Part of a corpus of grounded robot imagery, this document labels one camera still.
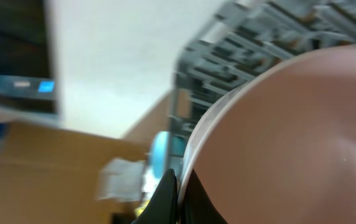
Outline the light blue bowl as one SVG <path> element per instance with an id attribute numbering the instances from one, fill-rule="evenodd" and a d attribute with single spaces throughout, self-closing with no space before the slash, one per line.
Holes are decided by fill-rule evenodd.
<path id="1" fill-rule="evenodd" d="M 173 155 L 167 158 L 167 146 L 170 132 L 161 131 L 156 134 L 151 144 L 150 166 L 155 178 L 160 179 L 166 169 L 174 169 L 176 177 L 180 177 L 182 171 L 182 159 L 185 152 L 186 141 L 180 136 L 172 137 Z"/>

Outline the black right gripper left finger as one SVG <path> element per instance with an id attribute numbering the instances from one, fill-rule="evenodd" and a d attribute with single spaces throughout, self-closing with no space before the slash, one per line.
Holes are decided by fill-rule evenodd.
<path id="1" fill-rule="evenodd" d="M 165 171 L 147 207 L 132 224 L 175 224 L 177 179 L 173 169 Z"/>

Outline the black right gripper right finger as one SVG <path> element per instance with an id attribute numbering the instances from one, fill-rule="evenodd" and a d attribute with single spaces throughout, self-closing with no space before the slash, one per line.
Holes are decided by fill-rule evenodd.
<path id="1" fill-rule="evenodd" d="M 227 224 L 213 206 L 194 170 L 190 175 L 184 195 L 180 222 L 181 224 Z"/>

